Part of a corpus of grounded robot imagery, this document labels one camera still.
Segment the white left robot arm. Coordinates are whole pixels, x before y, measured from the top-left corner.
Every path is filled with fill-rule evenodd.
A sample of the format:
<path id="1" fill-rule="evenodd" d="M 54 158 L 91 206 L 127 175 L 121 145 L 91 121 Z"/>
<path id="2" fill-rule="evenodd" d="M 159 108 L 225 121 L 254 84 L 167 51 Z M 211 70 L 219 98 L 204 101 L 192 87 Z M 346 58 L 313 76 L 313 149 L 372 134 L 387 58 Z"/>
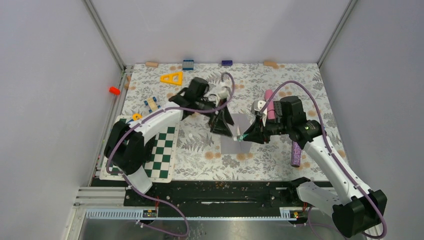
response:
<path id="1" fill-rule="evenodd" d="M 152 147 L 149 144 L 161 130 L 199 113 L 209 118 L 212 134 L 233 136 L 230 127 L 234 121 L 227 107 L 235 93 L 235 81 L 230 73 L 221 74 L 220 86 L 220 92 L 210 95 L 208 81 L 195 77 L 158 110 L 140 120 L 118 121 L 113 125 L 103 155 L 121 171 L 142 205 L 148 206 L 155 200 L 155 192 L 151 189 L 153 182 L 143 163 L 150 159 Z"/>

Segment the small glue stick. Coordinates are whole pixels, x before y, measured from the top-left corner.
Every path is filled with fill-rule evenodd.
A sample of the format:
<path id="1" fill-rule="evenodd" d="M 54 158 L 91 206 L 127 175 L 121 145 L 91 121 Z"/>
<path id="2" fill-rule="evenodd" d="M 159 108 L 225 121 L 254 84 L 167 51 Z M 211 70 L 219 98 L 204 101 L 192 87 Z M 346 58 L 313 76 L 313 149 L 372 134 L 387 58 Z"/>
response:
<path id="1" fill-rule="evenodd" d="M 237 142 L 242 142 L 246 136 L 247 136 L 247 134 L 242 134 L 242 135 L 240 136 L 240 138 L 238 138 L 237 136 L 234 136 L 234 137 L 233 137 L 233 140 L 234 140 L 234 141 L 237 141 Z"/>

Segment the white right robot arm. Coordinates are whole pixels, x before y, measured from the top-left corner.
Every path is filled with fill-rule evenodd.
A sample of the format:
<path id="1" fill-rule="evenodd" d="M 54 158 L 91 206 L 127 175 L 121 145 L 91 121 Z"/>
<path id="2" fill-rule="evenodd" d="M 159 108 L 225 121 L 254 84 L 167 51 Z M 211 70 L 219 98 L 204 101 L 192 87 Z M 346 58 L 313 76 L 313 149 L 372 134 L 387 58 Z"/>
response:
<path id="1" fill-rule="evenodd" d="M 303 202 L 330 216 L 337 230 L 346 238 L 383 223 L 387 197 L 372 190 L 340 159 L 323 126 L 308 120 L 302 101 L 289 96 L 274 101 L 274 119 L 267 118 L 266 102 L 254 101 L 253 124 L 244 132 L 245 142 L 265 144 L 271 136 L 288 135 L 319 166 L 335 193 L 318 187 L 306 177 L 291 181 L 287 201 L 293 206 Z"/>

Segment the grey paper envelope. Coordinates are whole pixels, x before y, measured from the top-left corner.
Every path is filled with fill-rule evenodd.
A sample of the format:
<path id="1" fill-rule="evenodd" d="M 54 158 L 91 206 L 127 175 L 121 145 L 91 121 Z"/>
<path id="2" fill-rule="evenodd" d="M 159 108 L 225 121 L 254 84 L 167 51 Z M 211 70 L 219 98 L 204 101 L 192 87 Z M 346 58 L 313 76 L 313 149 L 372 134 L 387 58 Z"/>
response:
<path id="1" fill-rule="evenodd" d="M 229 125 L 232 137 L 222 135 L 220 137 L 220 151 L 223 155 L 247 154 L 251 150 L 252 142 L 240 140 L 243 134 L 251 125 L 245 113 L 232 113 L 234 125 Z"/>

